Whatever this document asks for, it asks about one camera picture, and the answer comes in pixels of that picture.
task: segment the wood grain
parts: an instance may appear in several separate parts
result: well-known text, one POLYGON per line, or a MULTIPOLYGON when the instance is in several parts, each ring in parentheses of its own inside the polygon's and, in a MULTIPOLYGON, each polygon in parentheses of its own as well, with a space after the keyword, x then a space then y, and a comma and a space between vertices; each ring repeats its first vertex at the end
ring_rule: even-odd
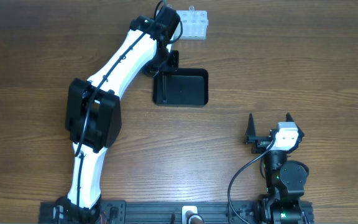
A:
MULTIPOLYGON (((36 222, 40 202, 65 195, 73 153, 67 91, 101 68, 151 0, 0 0, 0 222, 36 222)), ((138 75, 122 98, 122 129, 107 152, 103 198, 226 201, 254 155, 249 113, 267 134, 290 112, 306 137, 292 158, 311 175, 318 223, 358 223, 358 1, 174 1, 207 10, 206 41, 179 41, 180 66, 209 72, 204 108, 152 103, 138 75)), ((257 166, 234 199, 265 189, 257 166)))

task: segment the table surface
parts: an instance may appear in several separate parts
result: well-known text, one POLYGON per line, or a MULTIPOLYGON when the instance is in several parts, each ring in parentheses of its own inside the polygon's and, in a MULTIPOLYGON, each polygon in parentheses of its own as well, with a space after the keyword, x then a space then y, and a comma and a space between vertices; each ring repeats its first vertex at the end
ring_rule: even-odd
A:
MULTIPOLYGON (((36 222, 65 195, 73 150, 68 86, 101 68, 156 1, 0 1, 0 222, 36 222)), ((207 10, 207 40, 181 40, 180 67, 209 72, 204 108, 159 107, 139 74, 121 101, 121 133, 106 154, 103 198, 227 201, 231 177, 255 157, 249 113, 267 135, 290 112, 305 132, 291 158, 311 174, 303 200, 316 221, 358 222, 358 1, 178 1, 207 10)), ((233 199, 265 192, 257 165, 233 199)))

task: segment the wooden table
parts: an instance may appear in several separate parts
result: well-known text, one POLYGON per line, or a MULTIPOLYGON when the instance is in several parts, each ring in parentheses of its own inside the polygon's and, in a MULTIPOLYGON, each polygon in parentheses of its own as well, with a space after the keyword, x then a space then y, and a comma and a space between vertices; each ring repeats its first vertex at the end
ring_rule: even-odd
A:
MULTIPOLYGON (((36 222, 40 202, 65 195, 73 150, 64 128, 68 86, 86 80, 122 44, 152 0, 0 1, 0 222, 36 222)), ((180 67, 209 72, 204 108, 158 107, 139 74, 121 103, 107 152, 103 198, 222 201, 248 114, 266 135, 290 112, 306 137, 292 159, 311 174, 304 200, 316 221, 358 222, 358 1, 173 1, 207 10, 205 41, 179 41, 180 67)), ((257 165, 233 199, 265 192, 257 165)))

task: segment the wooden surface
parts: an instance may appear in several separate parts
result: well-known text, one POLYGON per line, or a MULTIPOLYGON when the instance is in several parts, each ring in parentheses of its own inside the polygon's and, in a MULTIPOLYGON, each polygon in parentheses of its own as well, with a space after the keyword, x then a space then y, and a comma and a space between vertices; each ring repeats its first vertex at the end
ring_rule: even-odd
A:
MULTIPOLYGON (((65 195, 73 151, 64 128, 68 86, 87 79, 156 1, 0 1, 0 222, 36 222, 40 202, 65 195)), ((249 113, 266 135, 290 112, 306 137, 292 159, 311 174, 304 200, 316 221, 358 222, 358 1, 173 1, 207 10, 206 41, 179 41, 180 66, 209 72, 204 108, 152 103, 139 74, 121 103, 107 152, 103 198, 222 201, 249 113)), ((265 192, 258 166, 234 199, 265 192)))

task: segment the white connector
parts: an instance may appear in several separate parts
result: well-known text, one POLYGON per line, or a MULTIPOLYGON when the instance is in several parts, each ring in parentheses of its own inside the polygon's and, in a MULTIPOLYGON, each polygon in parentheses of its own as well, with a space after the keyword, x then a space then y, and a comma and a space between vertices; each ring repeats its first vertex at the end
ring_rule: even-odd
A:
MULTIPOLYGON (((206 29, 208 27, 208 17, 206 11, 196 11, 194 6, 190 6, 188 11, 177 10, 183 24, 183 33, 180 40, 205 40, 206 29)), ((178 25, 173 38, 180 35, 180 24, 178 25)))

